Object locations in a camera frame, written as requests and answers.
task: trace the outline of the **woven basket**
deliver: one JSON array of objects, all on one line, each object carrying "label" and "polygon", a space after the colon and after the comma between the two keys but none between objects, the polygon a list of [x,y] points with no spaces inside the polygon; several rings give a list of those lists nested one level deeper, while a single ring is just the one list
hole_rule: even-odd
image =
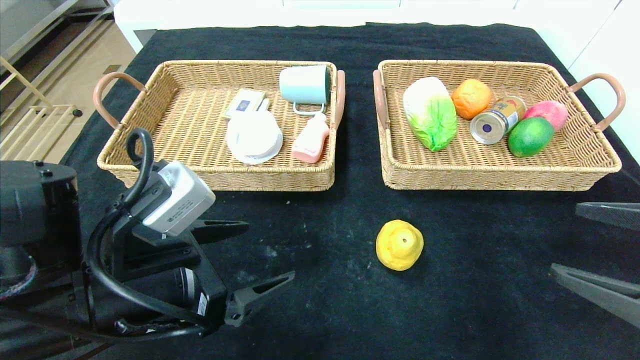
[{"label": "woven basket", "polygon": [[[432,152],[413,135],[402,97],[414,81],[436,76],[452,92],[462,81],[477,78],[496,97],[515,95],[527,106],[544,100],[563,103],[569,118],[549,145],[529,158],[513,156],[506,139],[494,145],[475,141],[469,120],[458,117],[458,133],[443,150]],[[382,177],[398,190],[588,190],[621,162],[602,130],[625,103],[620,84],[595,74],[569,87],[547,64],[507,61],[385,60],[374,71]],[[616,109],[595,124],[574,92],[595,78],[608,81],[618,95]]]},{"label": "woven basket", "polygon": [[[331,77],[330,105],[325,111],[330,121],[329,136],[317,163],[309,164],[291,155],[295,138],[308,117],[293,112],[292,104],[280,96],[278,76],[286,67],[326,65]],[[103,107],[104,87],[115,78],[124,78],[140,90],[121,122]],[[227,147],[227,121],[221,114],[240,88],[267,93],[284,142],[278,155],[259,165],[237,161]],[[336,131],[344,109],[344,72],[335,65],[318,61],[167,61],[156,68],[146,85],[122,72],[104,76],[93,95],[98,112],[115,128],[102,152],[98,166],[112,172],[127,187],[138,170],[131,165],[125,141],[135,127],[148,130],[154,141],[155,160],[178,160],[195,171],[212,190],[321,191],[333,184]],[[301,110],[319,106],[299,105]]]}]

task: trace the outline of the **black tablecloth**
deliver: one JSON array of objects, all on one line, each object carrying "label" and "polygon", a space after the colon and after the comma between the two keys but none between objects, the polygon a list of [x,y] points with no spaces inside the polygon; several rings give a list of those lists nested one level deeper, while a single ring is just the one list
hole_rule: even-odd
[{"label": "black tablecloth", "polygon": [[[209,218],[252,225],[205,247],[227,286],[296,270],[290,290],[241,328],[117,345],[97,358],[638,358],[638,329],[548,276],[560,263],[640,282],[638,234],[574,215],[577,202],[640,201],[640,170],[617,136],[605,132],[623,170],[587,192],[391,190],[381,178],[371,72],[381,60],[407,58],[538,61],[575,81],[535,31],[500,24],[158,31],[126,70],[143,83],[159,63],[179,59],[318,60],[344,69],[335,184],[320,193],[218,192]],[[122,118],[136,93],[119,81],[104,103]],[[65,160],[78,172],[85,239],[124,190],[96,166],[110,134],[94,114]],[[426,239],[405,272],[382,266],[374,250],[380,227],[396,218]]]}]

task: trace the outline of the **basket handle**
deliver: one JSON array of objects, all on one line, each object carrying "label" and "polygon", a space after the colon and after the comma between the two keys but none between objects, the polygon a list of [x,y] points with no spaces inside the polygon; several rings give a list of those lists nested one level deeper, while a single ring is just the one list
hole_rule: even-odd
[{"label": "basket handle", "polygon": [[625,95],[625,89],[622,88],[622,85],[620,85],[620,82],[618,82],[618,80],[616,80],[616,78],[614,78],[613,76],[609,74],[604,74],[603,72],[589,75],[586,78],[578,81],[576,84],[569,86],[569,91],[576,92],[580,90],[584,85],[586,85],[587,83],[589,83],[594,79],[603,79],[604,81],[608,82],[609,85],[611,85],[611,87],[613,88],[613,91],[616,92],[616,97],[618,98],[618,103],[616,104],[616,107],[613,109],[611,114],[609,114],[609,116],[602,119],[598,124],[596,124],[596,127],[599,130],[604,130],[607,127],[609,127],[609,124],[611,124],[611,122],[615,120],[615,118],[618,117],[618,115],[620,115],[620,112],[622,111],[622,109],[625,108],[625,103],[627,102],[627,96]]},{"label": "basket handle", "polygon": [[344,70],[338,70],[338,83],[337,83],[337,94],[335,101],[335,123],[333,124],[333,128],[337,129],[340,126],[340,121],[342,121],[342,114],[344,114],[344,98],[346,96],[346,80],[344,75]]},{"label": "basket handle", "polygon": [[105,76],[102,76],[98,83],[95,85],[93,89],[93,105],[95,109],[98,111],[100,115],[106,120],[106,122],[111,125],[112,128],[118,129],[120,127],[120,122],[116,120],[108,111],[104,108],[102,104],[102,93],[104,92],[104,88],[114,79],[125,79],[130,82],[131,85],[135,86],[141,92],[146,92],[147,88],[145,85],[142,85],[138,80],[134,79],[131,75],[125,74],[124,72],[110,72]]},{"label": "basket handle", "polygon": [[387,107],[387,95],[385,88],[382,86],[382,74],[380,70],[373,71],[373,94],[376,100],[376,113],[378,114],[378,122],[383,129],[389,128],[389,108]]}]

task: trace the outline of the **pink bottle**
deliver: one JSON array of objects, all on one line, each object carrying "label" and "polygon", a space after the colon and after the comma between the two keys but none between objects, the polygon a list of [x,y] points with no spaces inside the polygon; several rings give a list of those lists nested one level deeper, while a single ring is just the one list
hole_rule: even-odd
[{"label": "pink bottle", "polygon": [[326,115],[315,114],[293,142],[291,154],[305,163],[317,162],[322,155],[324,139],[327,135],[329,135],[329,127],[326,125]]}]

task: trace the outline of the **gold can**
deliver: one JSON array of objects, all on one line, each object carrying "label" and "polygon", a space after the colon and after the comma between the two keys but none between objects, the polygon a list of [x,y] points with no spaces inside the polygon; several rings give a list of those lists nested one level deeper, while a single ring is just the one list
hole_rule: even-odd
[{"label": "gold can", "polygon": [[471,120],[471,136],[485,145],[497,143],[513,129],[526,111],[527,107],[521,98],[505,96]]}]

